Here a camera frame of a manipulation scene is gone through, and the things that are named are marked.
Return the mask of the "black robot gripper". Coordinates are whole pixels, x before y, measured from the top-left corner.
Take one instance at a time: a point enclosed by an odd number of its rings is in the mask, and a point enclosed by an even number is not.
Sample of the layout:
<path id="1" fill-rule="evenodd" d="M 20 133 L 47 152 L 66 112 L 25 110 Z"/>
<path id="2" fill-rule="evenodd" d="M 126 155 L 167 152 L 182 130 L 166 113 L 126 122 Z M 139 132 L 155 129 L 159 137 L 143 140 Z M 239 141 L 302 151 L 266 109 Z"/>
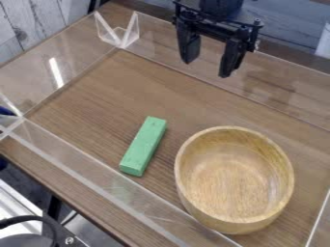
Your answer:
<path id="1" fill-rule="evenodd" d="M 226 42 L 219 68 L 222 78 L 230 77 L 239 68 L 246 50 L 255 51 L 265 26 L 242 3 L 243 0 L 172 0 L 180 59 L 190 64 L 199 57 L 200 35 Z"/>

